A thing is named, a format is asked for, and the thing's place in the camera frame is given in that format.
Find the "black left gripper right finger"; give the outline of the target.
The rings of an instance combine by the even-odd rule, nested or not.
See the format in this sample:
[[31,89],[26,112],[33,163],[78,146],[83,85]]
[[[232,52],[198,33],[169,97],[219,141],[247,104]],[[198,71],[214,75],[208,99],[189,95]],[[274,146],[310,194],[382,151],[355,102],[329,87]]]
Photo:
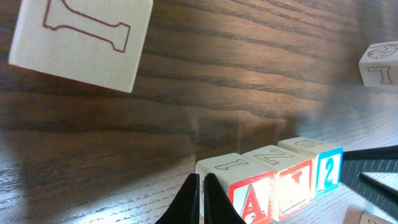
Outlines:
[[206,175],[204,190],[205,224],[246,224],[234,209],[215,174]]

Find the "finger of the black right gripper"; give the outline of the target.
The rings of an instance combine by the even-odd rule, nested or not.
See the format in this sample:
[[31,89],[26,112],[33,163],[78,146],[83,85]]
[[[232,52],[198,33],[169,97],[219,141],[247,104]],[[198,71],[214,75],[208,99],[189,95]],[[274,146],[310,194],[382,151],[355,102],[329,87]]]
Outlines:
[[397,146],[343,153],[341,181],[357,194],[397,218],[397,190],[369,176],[367,172],[397,173]]

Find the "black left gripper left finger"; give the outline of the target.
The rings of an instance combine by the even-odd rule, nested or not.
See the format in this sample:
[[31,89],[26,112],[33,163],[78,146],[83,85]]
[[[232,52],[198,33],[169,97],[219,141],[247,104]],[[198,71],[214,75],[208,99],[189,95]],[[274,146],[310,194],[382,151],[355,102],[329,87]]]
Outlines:
[[189,174],[172,203],[155,224],[198,224],[200,210],[200,177]]

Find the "red letter A block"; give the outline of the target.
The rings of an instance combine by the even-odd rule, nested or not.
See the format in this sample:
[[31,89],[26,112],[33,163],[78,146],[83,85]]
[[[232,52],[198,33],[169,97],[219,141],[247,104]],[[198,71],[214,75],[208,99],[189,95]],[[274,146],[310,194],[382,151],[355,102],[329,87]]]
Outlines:
[[204,179],[216,175],[235,211],[246,223],[270,223],[274,170],[238,153],[225,154],[200,160],[195,172],[200,175],[201,197],[204,197]]

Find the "blue number 2 block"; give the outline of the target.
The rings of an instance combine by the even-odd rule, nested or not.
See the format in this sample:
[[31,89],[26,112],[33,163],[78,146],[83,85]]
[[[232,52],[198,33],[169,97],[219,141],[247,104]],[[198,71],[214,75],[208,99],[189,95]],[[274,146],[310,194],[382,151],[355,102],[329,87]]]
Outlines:
[[281,140],[277,145],[312,158],[312,186],[315,198],[324,196],[339,187],[343,162],[342,147],[305,137]]

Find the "red letter I block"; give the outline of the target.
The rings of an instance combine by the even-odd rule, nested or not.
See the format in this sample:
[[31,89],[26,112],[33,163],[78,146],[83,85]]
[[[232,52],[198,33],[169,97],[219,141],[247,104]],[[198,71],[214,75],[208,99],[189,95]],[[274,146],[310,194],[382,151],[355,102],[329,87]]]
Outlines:
[[313,160],[310,156],[275,145],[246,152],[243,156],[275,172],[274,220],[283,221],[309,204],[313,190]]

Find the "yellow top wooden block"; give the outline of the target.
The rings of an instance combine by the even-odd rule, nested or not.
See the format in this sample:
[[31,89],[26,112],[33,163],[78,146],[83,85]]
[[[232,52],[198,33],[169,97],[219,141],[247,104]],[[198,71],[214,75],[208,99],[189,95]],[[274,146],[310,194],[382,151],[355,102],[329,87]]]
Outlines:
[[371,44],[358,67],[365,86],[397,86],[397,41]]

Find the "red number 3 block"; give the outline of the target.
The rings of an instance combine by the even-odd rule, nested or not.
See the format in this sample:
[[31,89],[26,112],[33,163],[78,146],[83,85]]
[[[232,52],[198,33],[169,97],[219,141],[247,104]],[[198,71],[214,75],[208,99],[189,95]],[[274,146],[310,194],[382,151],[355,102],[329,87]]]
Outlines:
[[23,0],[9,63],[132,92],[153,0]]

